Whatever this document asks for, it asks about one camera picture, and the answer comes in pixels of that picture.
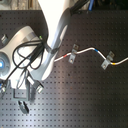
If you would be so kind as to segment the black metal gripper finger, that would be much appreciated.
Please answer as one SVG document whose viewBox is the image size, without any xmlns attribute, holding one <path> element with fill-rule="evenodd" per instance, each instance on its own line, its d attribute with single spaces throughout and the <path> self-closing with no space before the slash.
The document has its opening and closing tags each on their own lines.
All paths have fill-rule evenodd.
<svg viewBox="0 0 128 128">
<path fill-rule="evenodd" d="M 24 101 L 19 101 L 18 102 L 19 108 L 22 111 L 23 114 L 28 114 L 29 109 L 27 107 L 27 104 Z"/>
<path fill-rule="evenodd" d="M 6 84 L 4 81 L 2 81 L 0 82 L 0 99 L 3 98 L 5 92 L 6 92 Z"/>
</svg>

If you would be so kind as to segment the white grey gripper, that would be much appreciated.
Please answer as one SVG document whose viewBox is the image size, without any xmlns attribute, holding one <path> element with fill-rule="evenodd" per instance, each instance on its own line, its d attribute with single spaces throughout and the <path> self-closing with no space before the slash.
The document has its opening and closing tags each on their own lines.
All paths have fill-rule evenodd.
<svg viewBox="0 0 128 128">
<path fill-rule="evenodd" d="M 19 28 L 10 38 L 2 39 L 5 46 L 0 48 L 0 82 L 13 90 L 26 90 L 30 86 L 38 89 L 39 81 L 31 74 L 43 60 L 43 41 L 30 26 Z"/>
</svg>

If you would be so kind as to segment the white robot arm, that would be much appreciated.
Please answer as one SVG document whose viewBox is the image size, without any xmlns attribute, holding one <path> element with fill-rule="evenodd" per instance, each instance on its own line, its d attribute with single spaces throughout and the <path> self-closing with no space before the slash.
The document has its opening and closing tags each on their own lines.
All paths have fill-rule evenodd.
<svg viewBox="0 0 128 128">
<path fill-rule="evenodd" d="M 70 6 L 70 0 L 38 0 L 41 6 L 48 35 L 39 38 L 30 26 L 17 29 L 10 38 L 4 38 L 0 49 L 0 92 L 5 94 L 8 85 L 13 91 L 25 89 L 30 95 L 30 86 L 38 92 L 43 90 L 41 81 L 51 73 L 55 57 L 69 25 L 71 16 L 89 0 L 78 0 Z M 26 98 L 14 99 L 24 114 L 29 113 Z"/>
</svg>

